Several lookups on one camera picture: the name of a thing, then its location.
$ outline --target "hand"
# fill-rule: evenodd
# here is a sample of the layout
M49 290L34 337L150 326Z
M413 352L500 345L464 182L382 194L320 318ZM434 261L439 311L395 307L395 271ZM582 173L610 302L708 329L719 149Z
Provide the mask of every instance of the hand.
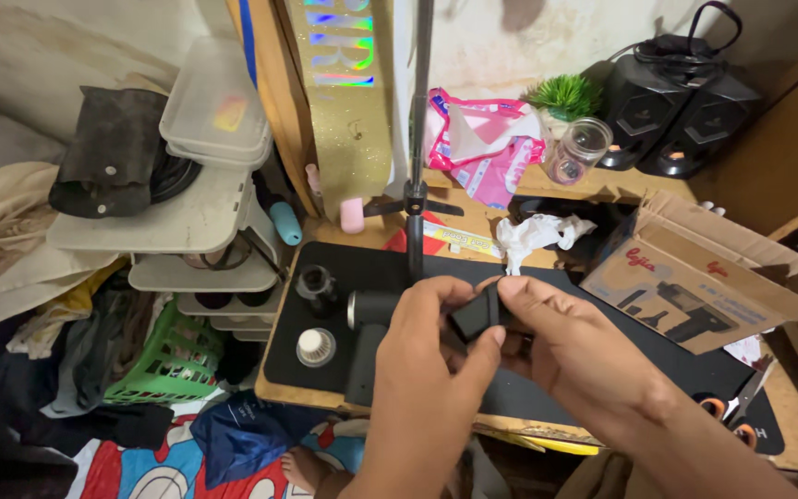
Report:
M440 354L442 307L473 297L470 284L449 276L403 293L378 349L362 467L342 496L439 496L501 361L502 327L480 336L454 376Z
M661 425L686 401L592 303L525 276L504 277L497 291L520 323L510 329L534 336L530 358L505 355L504 367L538 383L606 445L626 450L637 420ZM519 345L511 333L504 352Z

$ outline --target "blue fabric bag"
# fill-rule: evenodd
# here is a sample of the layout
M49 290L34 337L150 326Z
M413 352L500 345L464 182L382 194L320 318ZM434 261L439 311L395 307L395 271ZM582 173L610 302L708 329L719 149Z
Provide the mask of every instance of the blue fabric bag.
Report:
M205 455L205 488L243 480L297 445L330 411L258 400L239 391L199 414L190 432Z

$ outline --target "clear plastic jar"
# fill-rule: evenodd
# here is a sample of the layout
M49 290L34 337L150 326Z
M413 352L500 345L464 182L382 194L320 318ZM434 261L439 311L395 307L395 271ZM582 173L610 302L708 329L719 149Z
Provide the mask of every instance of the clear plastic jar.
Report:
M604 122L596 118L574 120L544 169L557 184L576 184L602 159L612 140L612 130Z

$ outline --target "scissors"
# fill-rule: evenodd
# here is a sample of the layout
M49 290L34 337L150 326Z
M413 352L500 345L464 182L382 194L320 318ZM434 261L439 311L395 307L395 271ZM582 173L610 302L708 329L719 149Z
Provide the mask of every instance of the scissors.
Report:
M695 396L695 402L701 404L708 413L731 430L749 448L756 448L756 430L748 423L747 407L762 390L762 385L774 368L774 358L768 357L765 369L757 369L744 386L730 401L722 400L715 393L701 393Z

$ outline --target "black speaker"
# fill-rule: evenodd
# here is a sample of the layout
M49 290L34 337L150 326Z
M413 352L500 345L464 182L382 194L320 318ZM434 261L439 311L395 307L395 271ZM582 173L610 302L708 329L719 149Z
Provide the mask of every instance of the black speaker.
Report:
M692 91L659 78L633 55L621 56L605 80L599 116L612 129L615 143L596 166L633 168L667 130Z
M749 121L761 101L737 76L725 73L695 92L637 169L649 175L692 177Z

